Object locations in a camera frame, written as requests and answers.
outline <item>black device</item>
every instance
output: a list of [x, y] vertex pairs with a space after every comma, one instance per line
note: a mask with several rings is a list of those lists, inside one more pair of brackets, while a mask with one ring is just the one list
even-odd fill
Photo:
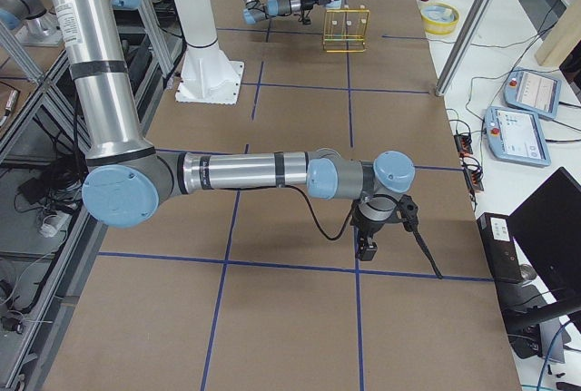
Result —
[[485, 212], [478, 218], [478, 230], [494, 280], [509, 284], [522, 282], [517, 249], [507, 226], [507, 216]]
[[509, 331], [568, 315], [581, 330], [581, 185], [560, 167], [507, 219], [508, 229], [557, 302], [505, 316]]

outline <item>yellow basket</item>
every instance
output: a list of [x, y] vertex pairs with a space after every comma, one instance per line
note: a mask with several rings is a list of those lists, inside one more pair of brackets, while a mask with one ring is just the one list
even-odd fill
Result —
[[[423, 14], [423, 10], [426, 9], [427, 7], [433, 6], [449, 8], [452, 11], [452, 14], [454, 15], [454, 20], [452, 22], [440, 22], [434, 21], [425, 16]], [[458, 10], [451, 5], [443, 3], [427, 3], [419, 9], [419, 12], [421, 13], [421, 20], [424, 22], [424, 29], [426, 30], [426, 32], [430, 34], [438, 35], [450, 34], [456, 29], [456, 25], [460, 20], [460, 13], [458, 12]]]

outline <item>device screen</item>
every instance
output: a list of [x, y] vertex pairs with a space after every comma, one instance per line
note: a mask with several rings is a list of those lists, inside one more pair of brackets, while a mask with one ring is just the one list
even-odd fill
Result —
[[544, 158], [531, 114], [498, 110], [497, 117], [506, 154], [537, 160]]
[[548, 112], [556, 93], [556, 81], [531, 72], [523, 72], [517, 100], [524, 105]]

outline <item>black monitor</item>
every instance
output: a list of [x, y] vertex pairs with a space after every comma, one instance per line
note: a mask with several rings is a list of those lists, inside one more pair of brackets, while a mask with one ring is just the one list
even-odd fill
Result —
[[581, 312], [571, 313], [581, 311], [581, 185], [564, 167], [557, 169], [508, 217], [507, 225], [557, 304], [566, 307], [550, 308], [553, 315], [567, 313], [581, 331]]

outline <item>light blue joint cap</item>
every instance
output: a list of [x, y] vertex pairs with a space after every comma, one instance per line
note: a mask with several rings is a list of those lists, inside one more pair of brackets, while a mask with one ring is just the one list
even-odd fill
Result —
[[325, 8], [341, 8], [343, 5], [343, 0], [333, 1], [332, 3], [328, 3], [325, 5]]
[[89, 173], [83, 184], [83, 202], [97, 220], [117, 228], [130, 228], [155, 213], [159, 195], [140, 171], [113, 164]]
[[115, 10], [137, 10], [142, 0], [113, 0], [111, 4]]
[[416, 168], [409, 157], [401, 152], [383, 152], [374, 162], [375, 176], [387, 189], [405, 193], [416, 176]]
[[313, 198], [332, 199], [337, 193], [339, 177], [333, 161], [320, 158], [309, 162], [307, 191]]
[[248, 11], [248, 8], [242, 10], [242, 15], [244, 16], [244, 22], [248, 25], [256, 24], [256, 19], [252, 16], [251, 12]]
[[279, 0], [266, 0], [266, 11], [269, 16], [275, 17], [279, 15]]
[[14, 30], [20, 25], [20, 20], [16, 16], [2, 8], [0, 8], [0, 22], [6, 25], [9, 30]]

